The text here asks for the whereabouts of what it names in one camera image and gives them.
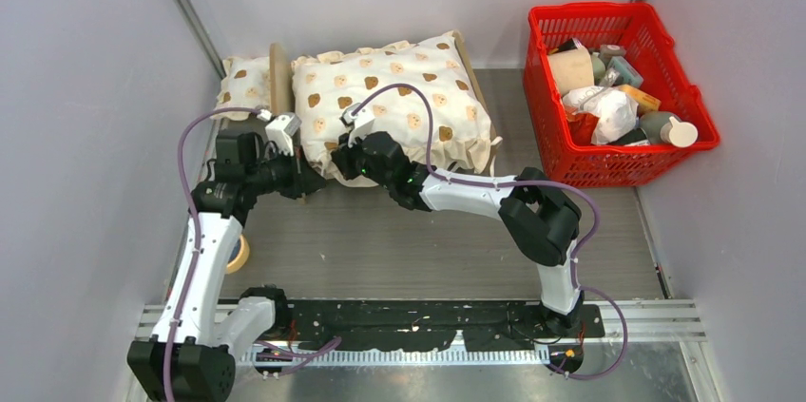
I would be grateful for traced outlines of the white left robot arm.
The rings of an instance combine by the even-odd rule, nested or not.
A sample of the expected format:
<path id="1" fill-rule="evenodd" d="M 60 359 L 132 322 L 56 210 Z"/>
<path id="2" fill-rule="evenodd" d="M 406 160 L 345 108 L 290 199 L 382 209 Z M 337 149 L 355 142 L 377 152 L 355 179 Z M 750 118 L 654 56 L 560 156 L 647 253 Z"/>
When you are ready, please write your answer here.
<path id="1" fill-rule="evenodd" d="M 204 180 L 190 187 L 182 261 L 163 313 L 148 338 L 131 342 L 126 361 L 152 401 L 224 401 L 239 364 L 264 334 L 284 337 L 292 324 L 278 289 L 251 288 L 232 316 L 216 322 L 226 269 L 257 199 L 297 200 L 325 185 L 283 130 L 222 131 Z"/>

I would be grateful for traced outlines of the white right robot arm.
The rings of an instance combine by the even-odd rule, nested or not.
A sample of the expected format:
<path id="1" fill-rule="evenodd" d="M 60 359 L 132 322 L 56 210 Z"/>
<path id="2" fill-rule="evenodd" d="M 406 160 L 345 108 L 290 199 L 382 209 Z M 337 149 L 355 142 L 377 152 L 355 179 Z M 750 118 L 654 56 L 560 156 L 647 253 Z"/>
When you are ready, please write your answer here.
<path id="1" fill-rule="evenodd" d="M 545 184 L 541 170 L 527 167 L 504 178 L 451 173 L 410 160 L 386 132 L 354 143 L 342 136 L 332 161 L 344 179 L 375 182 L 405 209 L 464 212 L 501 221 L 520 252 L 538 267 L 546 329 L 562 336 L 580 324 L 585 296 L 574 280 L 571 254 L 581 211 L 561 189 Z"/>

